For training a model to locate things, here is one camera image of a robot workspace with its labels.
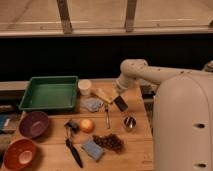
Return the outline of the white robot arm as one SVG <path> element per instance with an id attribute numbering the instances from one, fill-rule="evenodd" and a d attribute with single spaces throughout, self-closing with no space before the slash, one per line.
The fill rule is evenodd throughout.
<path id="1" fill-rule="evenodd" d="M 213 171 L 213 72 L 126 59 L 114 95 L 138 79 L 158 86 L 153 105 L 154 171 Z"/>

